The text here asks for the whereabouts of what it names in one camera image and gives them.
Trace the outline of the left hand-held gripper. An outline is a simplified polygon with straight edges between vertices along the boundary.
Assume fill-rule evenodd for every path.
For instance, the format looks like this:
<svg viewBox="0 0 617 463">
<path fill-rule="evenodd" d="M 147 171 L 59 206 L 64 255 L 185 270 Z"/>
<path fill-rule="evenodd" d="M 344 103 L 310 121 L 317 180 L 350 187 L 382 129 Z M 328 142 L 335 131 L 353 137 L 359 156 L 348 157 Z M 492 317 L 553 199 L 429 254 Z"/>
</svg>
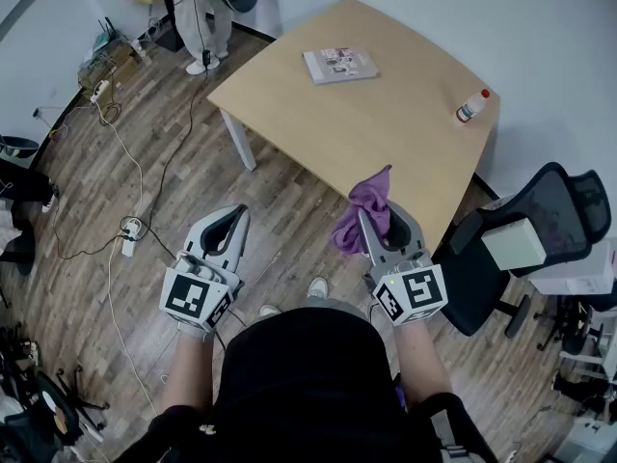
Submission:
<svg viewBox="0 0 617 463">
<path fill-rule="evenodd" d="M 243 256 L 250 226 L 244 204 L 222 207 L 189 230 L 185 250 L 166 269 L 159 309 L 185 332 L 214 332 L 236 300 L 242 281 L 233 272 Z M 213 262 L 193 256 L 214 257 Z"/>
</svg>

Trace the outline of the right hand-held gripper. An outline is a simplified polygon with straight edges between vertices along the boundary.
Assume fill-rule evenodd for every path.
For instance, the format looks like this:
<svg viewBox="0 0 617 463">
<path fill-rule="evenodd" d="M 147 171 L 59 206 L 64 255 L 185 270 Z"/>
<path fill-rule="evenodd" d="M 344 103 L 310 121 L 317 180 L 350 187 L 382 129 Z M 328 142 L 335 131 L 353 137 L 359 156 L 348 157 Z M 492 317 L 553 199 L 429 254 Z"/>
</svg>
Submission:
<svg viewBox="0 0 617 463">
<path fill-rule="evenodd" d="M 391 250 L 377 224 L 363 208 L 358 210 L 362 242 L 373 266 L 369 272 L 370 293 L 393 326 L 430 317 L 448 304 L 442 267 L 434 264 L 424 248 L 418 221 L 402 206 L 388 200 L 388 244 L 410 251 L 410 257 L 387 262 Z"/>
</svg>

